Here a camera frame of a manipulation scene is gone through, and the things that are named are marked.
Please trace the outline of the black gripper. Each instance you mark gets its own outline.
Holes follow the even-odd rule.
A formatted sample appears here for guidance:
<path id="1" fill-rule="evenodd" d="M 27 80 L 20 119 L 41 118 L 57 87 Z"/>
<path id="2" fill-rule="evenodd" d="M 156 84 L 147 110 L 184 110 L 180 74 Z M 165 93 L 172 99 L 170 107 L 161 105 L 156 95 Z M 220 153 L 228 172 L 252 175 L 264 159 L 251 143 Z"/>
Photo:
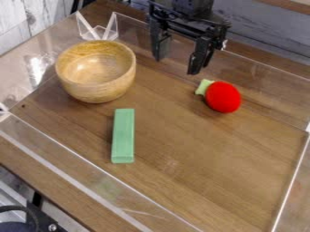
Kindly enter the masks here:
<path id="1" fill-rule="evenodd" d="M 214 0 L 148 0 L 151 51 L 159 62 L 170 52 L 175 31 L 196 40 L 188 58 L 187 73 L 195 75 L 208 65 L 214 48 L 226 48 L 226 32 L 231 23 L 214 12 Z"/>

